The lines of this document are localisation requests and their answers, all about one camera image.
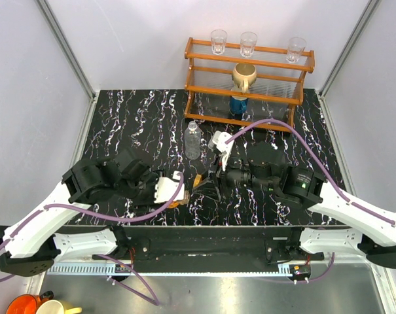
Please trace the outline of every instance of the glass cup on shelf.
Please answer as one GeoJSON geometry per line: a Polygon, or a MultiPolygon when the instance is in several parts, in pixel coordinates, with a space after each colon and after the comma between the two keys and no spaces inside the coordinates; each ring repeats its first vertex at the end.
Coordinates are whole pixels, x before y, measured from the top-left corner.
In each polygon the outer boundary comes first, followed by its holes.
{"type": "Polygon", "coordinates": [[[300,37],[293,37],[289,39],[287,61],[289,63],[298,62],[306,45],[306,41],[300,37]]]}
{"type": "Polygon", "coordinates": [[[251,31],[242,33],[240,37],[240,54],[245,58],[250,58],[255,51],[257,35],[251,31]]]}
{"type": "Polygon", "coordinates": [[[216,29],[211,32],[211,46],[212,53],[216,55],[223,54],[225,51],[226,44],[226,31],[222,29],[216,29]]]}

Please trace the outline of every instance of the white wall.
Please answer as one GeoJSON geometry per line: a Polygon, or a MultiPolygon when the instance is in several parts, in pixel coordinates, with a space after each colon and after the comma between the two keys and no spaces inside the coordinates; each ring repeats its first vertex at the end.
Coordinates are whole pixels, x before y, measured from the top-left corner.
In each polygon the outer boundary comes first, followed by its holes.
{"type": "Polygon", "coordinates": [[[111,88],[183,88],[189,37],[228,41],[253,31],[262,46],[304,37],[316,67],[306,87],[321,88],[367,0],[49,0],[90,83],[111,88]]]}
{"type": "Polygon", "coordinates": [[[396,212],[396,0],[382,1],[326,100],[357,195],[396,212]]]}
{"type": "MultiPolygon", "coordinates": [[[[0,225],[24,217],[68,169],[87,104],[35,2],[0,0],[0,225]]],[[[0,313],[22,283],[0,284],[0,313]]]]}

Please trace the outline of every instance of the orange wooden shelf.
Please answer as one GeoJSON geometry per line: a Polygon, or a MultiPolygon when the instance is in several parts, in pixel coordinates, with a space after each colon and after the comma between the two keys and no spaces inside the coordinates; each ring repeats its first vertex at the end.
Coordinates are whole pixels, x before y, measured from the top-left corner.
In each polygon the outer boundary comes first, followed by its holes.
{"type": "MultiPolygon", "coordinates": [[[[195,93],[242,96],[287,105],[289,110],[287,123],[293,127],[295,107],[301,105],[304,98],[304,79],[307,72],[313,72],[315,60],[313,50],[303,52],[297,63],[287,62],[286,55],[286,49],[256,46],[251,58],[243,58],[240,55],[240,45],[231,43],[226,44],[225,52],[222,55],[215,55],[212,53],[210,41],[189,38],[185,49],[185,58],[189,59],[189,70],[185,83],[185,90],[189,91],[189,99],[185,117],[240,126],[249,125],[251,122],[248,121],[190,112],[195,93]],[[209,65],[197,66],[198,60],[209,63],[209,65]],[[228,67],[232,68],[235,63],[239,62],[250,63],[258,67],[257,80],[250,87],[248,93],[231,91],[234,83],[231,79],[232,70],[228,67]]],[[[260,125],[259,127],[288,131],[286,128],[273,125],[260,125]]]]}

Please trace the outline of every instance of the yellow mug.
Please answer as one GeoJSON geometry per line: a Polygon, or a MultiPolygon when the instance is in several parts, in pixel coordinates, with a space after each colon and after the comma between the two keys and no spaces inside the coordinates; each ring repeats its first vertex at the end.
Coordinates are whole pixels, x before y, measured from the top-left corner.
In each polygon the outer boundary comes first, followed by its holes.
{"type": "Polygon", "coordinates": [[[256,67],[249,63],[237,63],[232,71],[234,84],[243,92],[247,93],[251,85],[256,82],[256,67]]]}
{"type": "Polygon", "coordinates": [[[41,305],[36,314],[78,314],[81,312],[81,307],[73,307],[66,301],[50,300],[41,305]]]}

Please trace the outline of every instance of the table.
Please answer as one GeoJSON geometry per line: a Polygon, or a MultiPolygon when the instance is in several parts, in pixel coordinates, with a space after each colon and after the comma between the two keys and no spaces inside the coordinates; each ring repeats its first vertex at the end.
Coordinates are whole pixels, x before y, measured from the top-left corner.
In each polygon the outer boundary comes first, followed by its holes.
{"type": "MultiPolygon", "coordinates": [[[[202,154],[198,160],[188,160],[184,154],[183,133],[187,128],[183,113],[187,103],[184,90],[102,90],[88,132],[83,158],[102,158],[116,154],[124,147],[137,147],[153,157],[153,169],[169,172],[179,170],[191,190],[193,180],[212,163],[214,154],[207,143],[216,130],[236,133],[241,127],[230,124],[198,122],[202,130],[202,154]]],[[[197,107],[209,110],[215,106],[209,95],[197,94],[197,107]]],[[[281,118],[283,107],[265,101],[259,104],[271,117],[281,118]]],[[[244,115],[249,118],[252,112],[244,115]]],[[[321,107],[314,90],[304,90],[304,102],[297,106],[295,129],[299,132],[339,186],[344,188],[342,175],[327,132],[321,107]]],[[[272,130],[253,130],[238,138],[232,156],[245,158],[249,145],[265,141],[283,150],[288,162],[319,171],[308,153],[293,136],[272,130]]],[[[113,198],[109,203],[95,205],[95,211],[119,217],[130,217],[129,200],[113,198]]],[[[110,222],[77,216],[70,225],[106,225],[110,222]]],[[[269,195],[250,190],[233,191],[225,201],[217,203],[203,196],[191,195],[188,205],[169,209],[147,225],[163,226],[271,226],[336,224],[334,219],[307,210],[298,210],[276,203],[269,195]]]]}

